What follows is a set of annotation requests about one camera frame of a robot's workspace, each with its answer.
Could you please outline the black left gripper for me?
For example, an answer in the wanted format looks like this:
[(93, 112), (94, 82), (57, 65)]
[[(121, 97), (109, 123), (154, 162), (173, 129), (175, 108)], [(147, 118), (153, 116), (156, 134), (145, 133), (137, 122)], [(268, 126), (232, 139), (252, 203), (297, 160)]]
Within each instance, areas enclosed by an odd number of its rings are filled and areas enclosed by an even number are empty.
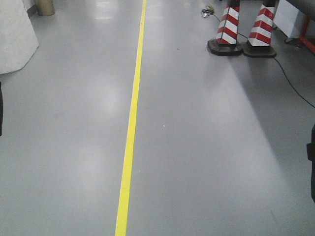
[(2, 90), (0, 82), (0, 136), (2, 135)]

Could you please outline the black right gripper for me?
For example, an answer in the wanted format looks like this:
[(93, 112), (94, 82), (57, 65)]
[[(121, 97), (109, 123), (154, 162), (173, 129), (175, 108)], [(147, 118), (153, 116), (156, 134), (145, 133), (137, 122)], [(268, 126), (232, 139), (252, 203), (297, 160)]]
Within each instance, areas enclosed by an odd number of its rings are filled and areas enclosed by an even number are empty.
[(311, 198), (315, 201), (315, 126), (311, 130), (311, 141), (306, 144), (307, 158), (312, 163), (311, 170)]

